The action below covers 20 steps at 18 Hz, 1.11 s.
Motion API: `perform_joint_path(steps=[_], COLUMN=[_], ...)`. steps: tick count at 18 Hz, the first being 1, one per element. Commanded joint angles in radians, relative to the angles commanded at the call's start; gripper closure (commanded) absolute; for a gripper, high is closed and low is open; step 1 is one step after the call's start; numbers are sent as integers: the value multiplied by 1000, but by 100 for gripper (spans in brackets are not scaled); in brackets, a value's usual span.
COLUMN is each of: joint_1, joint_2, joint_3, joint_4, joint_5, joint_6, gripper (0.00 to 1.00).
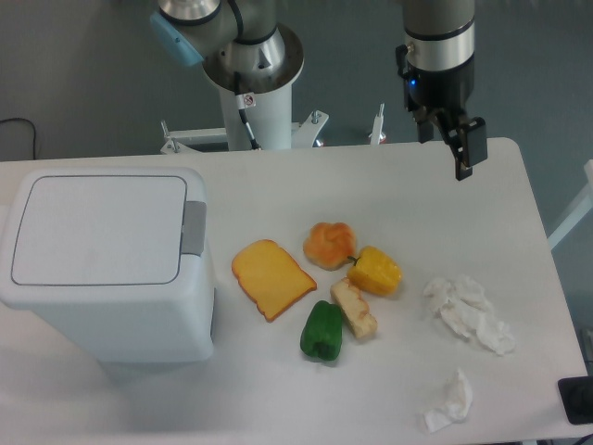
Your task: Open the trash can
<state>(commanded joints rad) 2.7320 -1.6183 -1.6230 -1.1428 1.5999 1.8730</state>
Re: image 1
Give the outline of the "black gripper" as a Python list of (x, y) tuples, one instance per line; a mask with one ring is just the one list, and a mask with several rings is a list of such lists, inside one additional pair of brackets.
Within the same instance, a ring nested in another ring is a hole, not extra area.
[(486, 121), (468, 119), (466, 102), (473, 92), (474, 56), (461, 65), (440, 71), (421, 70), (409, 61), (411, 44), (396, 48), (397, 74), (404, 82), (404, 108), (416, 121), (418, 142), (435, 137), (437, 127), (455, 160), (458, 181), (469, 178), (473, 167), (487, 159)]

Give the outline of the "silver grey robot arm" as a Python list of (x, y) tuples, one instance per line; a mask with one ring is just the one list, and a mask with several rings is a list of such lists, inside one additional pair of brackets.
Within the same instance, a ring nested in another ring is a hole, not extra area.
[[(396, 50), (404, 106), (420, 142), (440, 135), (458, 180), (487, 157), (486, 123), (471, 118), (474, 4), (406, 1)], [(150, 23), (184, 66), (201, 65), (218, 88), (232, 151), (313, 146), (324, 119), (292, 123), (292, 86), (304, 65), (302, 43), (277, 19), (272, 1), (161, 1)]]

